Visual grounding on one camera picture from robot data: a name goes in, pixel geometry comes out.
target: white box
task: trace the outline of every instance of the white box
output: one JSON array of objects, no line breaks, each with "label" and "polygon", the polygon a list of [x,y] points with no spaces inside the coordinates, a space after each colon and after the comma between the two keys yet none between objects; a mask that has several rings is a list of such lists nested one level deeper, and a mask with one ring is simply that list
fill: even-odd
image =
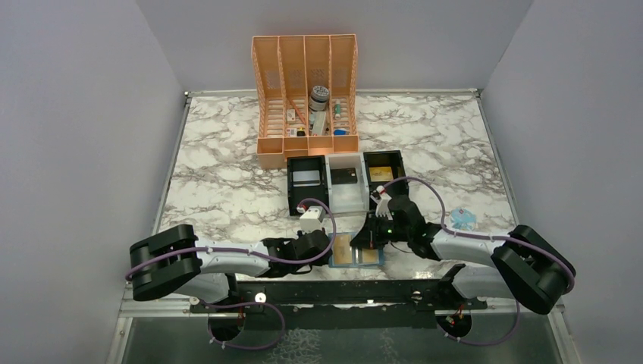
[{"label": "white box", "polygon": [[[355,168],[356,184],[333,184],[331,170]],[[326,176],[328,200],[333,213],[367,212],[369,210],[369,182],[362,153],[327,154]]]}]

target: cable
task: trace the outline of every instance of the cable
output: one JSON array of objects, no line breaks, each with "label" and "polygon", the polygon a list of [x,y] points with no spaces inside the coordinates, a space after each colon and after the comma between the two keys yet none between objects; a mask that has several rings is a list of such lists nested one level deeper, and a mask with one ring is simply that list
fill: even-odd
[{"label": "cable", "polygon": [[234,305],[213,305],[211,303],[207,303],[204,300],[200,300],[200,303],[210,309],[236,309],[238,307],[245,307],[245,306],[266,306],[269,309],[272,309],[277,313],[277,316],[279,316],[279,320],[281,321],[281,330],[279,331],[279,336],[277,336],[276,339],[273,341],[264,344],[264,345],[259,345],[257,347],[247,347],[245,345],[239,345],[239,344],[229,344],[227,341],[220,341],[215,337],[215,335],[212,333],[212,330],[210,329],[210,325],[208,325],[208,333],[210,334],[210,344],[211,343],[217,343],[220,344],[222,348],[225,347],[233,347],[235,349],[241,349],[241,350],[265,350],[270,347],[273,347],[274,345],[277,345],[279,341],[284,337],[286,334],[286,320],[284,319],[284,314],[279,311],[279,309],[270,303],[267,302],[242,302],[242,303],[235,303]]},{"label": "cable", "polygon": [[453,230],[449,229],[449,227],[444,223],[444,219],[447,217],[447,208],[444,207],[444,201],[442,200],[442,197],[440,197],[440,194],[435,190],[435,188],[433,188],[433,186],[431,186],[427,181],[422,180],[420,178],[405,176],[405,177],[398,177],[398,178],[396,178],[396,179],[394,179],[392,181],[389,181],[389,182],[385,183],[384,188],[387,188],[391,184],[394,184],[395,182],[400,181],[400,180],[414,180],[414,181],[417,181],[417,182],[419,182],[421,184],[424,184],[426,187],[428,187],[431,190],[431,192],[435,195],[435,197],[438,198],[438,202],[440,202],[440,207],[442,208],[442,216],[440,217],[440,226],[442,227],[442,230],[446,231],[447,233],[449,233],[451,235],[457,235],[458,237],[469,237],[469,238],[478,239],[478,240],[490,240],[490,239],[491,240],[505,240],[505,241],[509,241],[511,243],[518,244],[520,246],[524,246],[527,249],[531,249],[531,250],[533,250],[533,251],[535,251],[537,253],[542,254],[543,256],[546,256],[548,259],[550,259],[552,262],[558,264],[562,268],[563,272],[567,276],[567,281],[569,282],[569,285],[567,286],[567,289],[565,290],[565,293],[569,293],[574,288],[574,285],[576,284],[576,279],[574,278],[574,274],[569,269],[569,267],[565,263],[563,263],[562,260],[558,259],[555,255],[549,253],[548,251],[546,251],[544,249],[541,249],[541,248],[539,248],[537,246],[533,246],[530,243],[526,243],[526,242],[524,242],[522,240],[518,240],[518,239],[513,238],[513,237],[503,237],[503,236],[499,236],[499,235],[489,237],[488,235],[477,235],[477,234],[471,234],[471,233],[466,233],[466,232],[462,232],[462,231],[458,231],[456,233],[456,231],[453,231]]},{"label": "cable", "polygon": [[407,250],[404,250],[404,249],[400,249],[400,248],[398,248],[397,246],[395,246],[395,244],[393,244],[393,242],[392,242],[392,241],[391,241],[389,244],[390,244],[393,248],[395,248],[395,249],[397,249],[397,250],[401,251],[402,253],[406,253],[406,254],[413,254],[413,252],[409,252],[409,251],[407,251]]},{"label": "cable", "polygon": [[140,263],[136,267],[133,267],[132,269],[127,271],[127,273],[125,274],[125,279],[127,281],[132,281],[132,275],[134,273],[140,271],[141,269],[143,269],[143,268],[145,268],[145,267],[147,267],[149,265],[158,263],[158,262],[160,262],[162,260],[171,258],[173,256],[178,256],[180,254],[195,253],[195,252],[208,252],[208,251],[210,251],[210,252],[221,252],[221,253],[243,253],[243,254],[250,254],[250,255],[253,255],[253,256],[258,256],[258,257],[263,258],[263,259],[267,259],[267,260],[270,260],[270,261],[273,261],[273,262],[284,263],[284,264],[297,264],[297,265],[300,265],[300,264],[308,264],[308,263],[314,262],[317,259],[320,259],[321,257],[325,256],[326,253],[328,253],[328,251],[332,249],[333,244],[335,243],[335,235],[337,235],[337,223],[335,222],[335,217],[333,216],[333,213],[331,212],[331,209],[328,208],[328,206],[326,206],[326,204],[323,203],[322,201],[319,201],[318,199],[303,199],[300,202],[300,206],[305,202],[313,202],[313,203],[319,204],[326,211],[326,213],[328,214],[328,218],[331,219],[331,223],[333,224],[333,236],[331,237],[331,242],[328,244],[328,246],[326,246],[326,249],[324,249],[318,255],[313,256],[312,258],[302,259],[302,260],[289,260],[289,259],[278,258],[276,256],[269,256],[267,254],[260,253],[260,252],[255,252],[255,251],[251,252],[248,249],[242,249],[242,248],[219,248],[219,247],[216,247],[216,246],[200,246],[200,247],[193,247],[193,248],[175,250],[173,252],[165,253],[163,255],[157,256],[157,257],[152,258],[152,259],[150,259],[148,261]]},{"label": "cable", "polygon": [[450,338],[451,340],[457,341],[460,344],[471,345],[474,347],[490,347],[493,345],[502,344],[503,342],[513,337],[513,335],[516,334],[516,330],[518,329],[519,323],[520,323],[520,303],[516,301],[516,320],[513,322],[513,327],[511,328],[511,330],[509,330],[509,332],[507,332],[507,334],[505,334],[500,339],[488,341],[486,343],[480,343],[478,341],[470,341],[467,339],[462,339],[461,337],[454,337],[453,335],[447,334],[447,332],[440,325],[438,325],[438,327],[440,328],[440,330],[442,330],[442,332],[446,334],[446,337]]}]

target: table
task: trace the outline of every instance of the table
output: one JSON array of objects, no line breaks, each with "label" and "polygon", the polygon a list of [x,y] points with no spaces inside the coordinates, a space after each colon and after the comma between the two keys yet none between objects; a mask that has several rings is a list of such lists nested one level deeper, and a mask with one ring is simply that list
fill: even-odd
[{"label": "table", "polygon": [[[473,94],[359,95],[356,117],[361,152],[401,150],[406,174],[430,181],[447,210],[472,212],[478,231],[506,233],[515,226]],[[286,171],[263,171],[257,162],[258,122],[256,97],[192,98],[161,231],[192,224],[199,237],[239,243],[296,236],[299,222],[287,212]],[[427,221],[439,221],[440,206],[430,190],[412,182],[410,196]],[[363,223],[363,215],[344,215],[337,218],[337,229],[358,231]],[[325,227],[331,229],[328,220]],[[392,246],[384,249],[384,257],[379,268],[314,267],[307,275],[281,279],[439,278],[453,265]]]}]

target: gray wall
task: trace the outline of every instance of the gray wall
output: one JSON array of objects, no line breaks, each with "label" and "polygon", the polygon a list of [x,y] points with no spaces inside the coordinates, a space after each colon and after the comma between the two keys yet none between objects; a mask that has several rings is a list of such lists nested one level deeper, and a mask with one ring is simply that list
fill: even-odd
[{"label": "gray wall", "polygon": [[105,362],[182,98],[133,0],[2,2],[0,362]]},{"label": "gray wall", "polygon": [[522,221],[578,270],[583,362],[641,362],[643,2],[535,0],[483,102]]},{"label": "gray wall", "polygon": [[484,87],[532,0],[137,0],[181,85],[255,88],[252,36],[356,33],[358,88]]}]

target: marble tabletop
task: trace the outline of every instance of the marble tabletop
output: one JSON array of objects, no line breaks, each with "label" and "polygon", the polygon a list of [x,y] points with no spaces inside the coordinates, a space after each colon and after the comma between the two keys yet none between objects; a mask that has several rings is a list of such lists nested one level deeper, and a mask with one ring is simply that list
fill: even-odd
[{"label": "marble tabletop", "polygon": [[[514,226],[509,201],[476,98],[415,94],[357,96],[362,152],[402,151],[409,176],[428,180],[447,213],[467,209],[477,231]],[[288,215],[285,170],[263,171],[256,158],[256,97],[195,97],[183,132],[161,231],[192,224],[200,237],[250,243],[295,237],[299,222]],[[431,191],[410,184],[410,197],[427,221],[439,221]],[[358,231],[363,216],[337,217],[339,232]],[[331,229],[326,219],[324,226]],[[401,249],[405,243],[396,244]],[[388,245],[377,268],[314,267],[284,280],[439,278],[454,262],[434,262]]]}]

